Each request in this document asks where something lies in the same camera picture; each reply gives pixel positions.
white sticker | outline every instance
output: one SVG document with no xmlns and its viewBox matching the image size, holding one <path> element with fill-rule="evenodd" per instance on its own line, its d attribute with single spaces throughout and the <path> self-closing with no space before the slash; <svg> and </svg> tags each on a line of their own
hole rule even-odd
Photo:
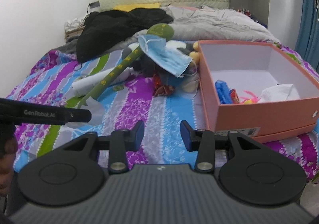
<svg viewBox="0 0 319 224">
<path fill-rule="evenodd" d="M 238 131 L 248 137 L 254 137 L 257 136 L 257 133 L 259 132 L 260 127 L 255 127 L 255 128 L 247 128 L 247 129 L 237 129 L 237 130 L 227 130 L 227 131 L 216 131 L 216 135 L 221 135 L 221 136 L 227 136 L 227 133 L 229 131 Z"/>
</svg>

blue face mask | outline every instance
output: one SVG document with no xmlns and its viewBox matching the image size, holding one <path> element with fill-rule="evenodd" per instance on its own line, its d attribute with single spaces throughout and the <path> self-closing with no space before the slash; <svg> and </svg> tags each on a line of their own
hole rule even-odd
<svg viewBox="0 0 319 224">
<path fill-rule="evenodd" d="M 166 40 L 152 34 L 138 37 L 142 51 L 164 70 L 180 77 L 186 70 L 192 58 L 176 48 L 166 47 Z"/>
</svg>

yellow cloth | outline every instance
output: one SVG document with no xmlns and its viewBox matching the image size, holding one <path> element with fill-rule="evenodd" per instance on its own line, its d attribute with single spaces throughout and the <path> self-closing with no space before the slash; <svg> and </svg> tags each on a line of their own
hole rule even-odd
<svg viewBox="0 0 319 224">
<path fill-rule="evenodd" d="M 119 6 L 113 7 L 114 10 L 121 10 L 125 12 L 130 12 L 131 10 L 135 8 L 160 8 L 160 3 L 119 5 Z"/>
</svg>

red candy wrapper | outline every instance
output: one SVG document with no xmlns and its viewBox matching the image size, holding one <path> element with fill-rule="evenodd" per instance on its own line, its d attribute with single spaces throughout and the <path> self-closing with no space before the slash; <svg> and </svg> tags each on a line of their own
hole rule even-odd
<svg viewBox="0 0 319 224">
<path fill-rule="evenodd" d="M 154 81 L 154 92 L 153 92 L 154 97 L 169 96 L 173 93 L 174 87 L 171 85 L 163 85 L 158 74 L 156 73 L 154 74 L 153 81 Z"/>
<path fill-rule="evenodd" d="M 234 104 L 239 104 L 239 98 L 235 89 L 229 91 L 230 98 Z"/>
</svg>

human hand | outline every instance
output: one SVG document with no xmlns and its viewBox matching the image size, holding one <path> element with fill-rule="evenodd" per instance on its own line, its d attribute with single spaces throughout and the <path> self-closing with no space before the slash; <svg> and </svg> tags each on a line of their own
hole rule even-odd
<svg viewBox="0 0 319 224">
<path fill-rule="evenodd" d="M 15 138 L 7 140 L 4 145 L 6 154 L 0 158 L 0 196 L 6 196 L 9 192 L 13 176 L 13 163 L 18 150 L 18 143 Z"/>
</svg>

